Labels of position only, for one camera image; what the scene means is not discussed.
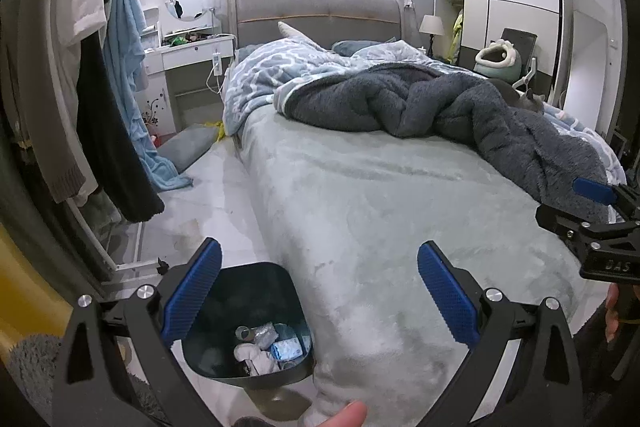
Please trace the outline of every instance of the gray pillow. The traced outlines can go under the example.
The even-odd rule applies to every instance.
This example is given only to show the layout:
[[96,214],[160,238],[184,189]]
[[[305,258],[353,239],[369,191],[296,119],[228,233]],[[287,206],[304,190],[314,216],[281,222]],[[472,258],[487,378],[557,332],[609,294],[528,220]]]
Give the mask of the gray pillow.
[[245,58],[247,58],[249,55],[251,55],[254,51],[256,51],[261,46],[263,46],[263,44],[249,44],[244,48],[238,49],[238,64],[240,64],[240,62],[245,60]]
[[388,44],[389,42],[396,42],[395,37],[391,37],[386,42],[377,41],[340,41],[331,46],[331,51],[337,53],[341,57],[352,57],[355,52],[359,52],[369,46],[375,46],[377,44]]
[[195,123],[158,147],[158,154],[171,160],[182,173],[211,148],[217,137],[217,127]]

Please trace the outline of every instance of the chair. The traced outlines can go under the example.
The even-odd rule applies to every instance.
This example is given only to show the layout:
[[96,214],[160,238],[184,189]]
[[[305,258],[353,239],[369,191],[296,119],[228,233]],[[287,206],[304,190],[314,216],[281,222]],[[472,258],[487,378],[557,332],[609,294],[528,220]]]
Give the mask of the chair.
[[503,40],[509,41],[517,49],[522,58],[521,79],[513,84],[513,89],[525,86],[525,91],[529,89],[529,83],[538,72],[538,59],[533,52],[536,47],[538,36],[534,33],[505,28],[502,32]]

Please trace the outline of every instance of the electrical outlet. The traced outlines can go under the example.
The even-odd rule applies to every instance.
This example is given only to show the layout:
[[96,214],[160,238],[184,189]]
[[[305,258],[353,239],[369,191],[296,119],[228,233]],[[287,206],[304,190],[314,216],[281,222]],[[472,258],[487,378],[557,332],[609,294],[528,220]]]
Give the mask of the electrical outlet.
[[213,74],[215,76],[222,76],[222,59],[218,52],[213,53]]

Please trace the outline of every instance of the blue gripper pad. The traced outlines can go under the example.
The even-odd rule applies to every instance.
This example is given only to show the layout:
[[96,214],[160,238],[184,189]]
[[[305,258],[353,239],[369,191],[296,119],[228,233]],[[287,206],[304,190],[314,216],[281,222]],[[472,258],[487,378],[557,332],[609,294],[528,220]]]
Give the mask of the blue gripper pad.
[[473,349],[480,341],[478,311],[429,243],[418,250],[418,272],[453,338]]
[[160,334],[165,344],[170,345],[187,336],[221,267],[222,248],[218,241],[212,239],[164,306]]
[[574,180],[574,192],[600,204],[610,205],[618,201],[615,192],[609,185],[592,182],[585,178]]

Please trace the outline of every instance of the gray cat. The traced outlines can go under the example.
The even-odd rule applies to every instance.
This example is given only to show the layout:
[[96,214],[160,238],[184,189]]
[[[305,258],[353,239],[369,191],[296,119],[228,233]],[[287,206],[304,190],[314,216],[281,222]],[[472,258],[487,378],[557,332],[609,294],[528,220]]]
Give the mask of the gray cat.
[[527,89],[527,92],[519,93],[504,80],[500,80],[499,78],[488,78],[487,80],[494,84],[498,91],[500,91],[504,101],[510,107],[519,107],[533,112],[544,112],[544,94],[533,94],[532,89]]

